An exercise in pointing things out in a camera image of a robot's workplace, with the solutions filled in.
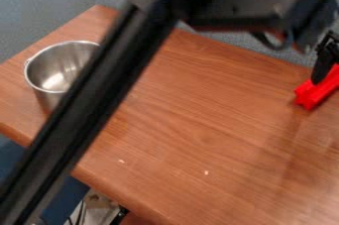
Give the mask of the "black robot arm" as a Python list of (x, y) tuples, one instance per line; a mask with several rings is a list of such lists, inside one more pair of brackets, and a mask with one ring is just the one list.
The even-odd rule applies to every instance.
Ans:
[(0, 190), (0, 225), (30, 225), (63, 187), (177, 23), (243, 31), (304, 52), (333, 21), (335, 0), (125, 0), (75, 84)]

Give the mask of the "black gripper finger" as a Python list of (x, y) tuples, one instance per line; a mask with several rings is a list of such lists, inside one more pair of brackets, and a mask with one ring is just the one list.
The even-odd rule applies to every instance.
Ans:
[(317, 84), (328, 75), (333, 65), (339, 62), (339, 51), (324, 49), (317, 53), (317, 59), (311, 73), (311, 81)]

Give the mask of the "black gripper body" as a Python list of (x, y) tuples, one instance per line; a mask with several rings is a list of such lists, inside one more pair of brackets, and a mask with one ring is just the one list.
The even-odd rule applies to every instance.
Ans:
[(339, 58), (339, 34), (329, 30), (315, 48), (316, 54), (329, 52)]

